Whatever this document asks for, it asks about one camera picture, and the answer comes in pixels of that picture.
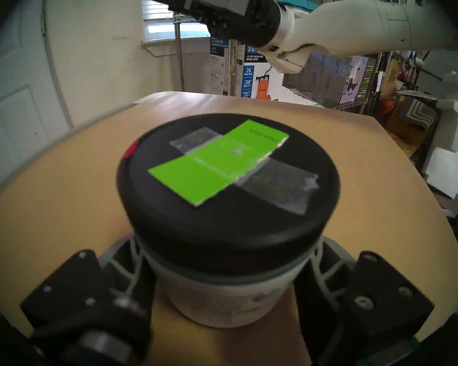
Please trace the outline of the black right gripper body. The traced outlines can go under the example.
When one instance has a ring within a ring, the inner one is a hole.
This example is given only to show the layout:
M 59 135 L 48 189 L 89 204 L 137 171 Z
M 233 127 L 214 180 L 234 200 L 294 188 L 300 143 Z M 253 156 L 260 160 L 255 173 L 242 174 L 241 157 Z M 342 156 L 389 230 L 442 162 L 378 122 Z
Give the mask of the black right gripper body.
M 274 0 L 153 1 L 205 24 L 213 38 L 234 39 L 251 47 L 269 44 L 280 25 L 280 8 Z

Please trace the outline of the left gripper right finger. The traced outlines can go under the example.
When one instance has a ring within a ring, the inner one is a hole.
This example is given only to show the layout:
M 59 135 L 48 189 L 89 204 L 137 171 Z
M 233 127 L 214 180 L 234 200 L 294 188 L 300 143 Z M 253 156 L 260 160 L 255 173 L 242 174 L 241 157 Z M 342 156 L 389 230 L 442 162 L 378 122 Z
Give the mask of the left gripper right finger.
M 396 364 L 419 348 L 415 334 L 434 304 L 372 251 L 355 260 L 321 238 L 294 281 L 311 364 Z

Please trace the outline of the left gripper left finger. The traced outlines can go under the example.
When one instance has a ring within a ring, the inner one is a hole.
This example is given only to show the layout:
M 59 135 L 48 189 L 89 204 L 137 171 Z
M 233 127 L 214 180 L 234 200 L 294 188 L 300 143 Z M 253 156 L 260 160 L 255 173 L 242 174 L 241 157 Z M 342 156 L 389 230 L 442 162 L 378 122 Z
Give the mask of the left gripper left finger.
M 118 239 L 101 255 L 73 254 L 20 304 L 33 329 L 58 322 L 96 303 L 126 298 L 150 315 L 157 278 L 135 235 Z

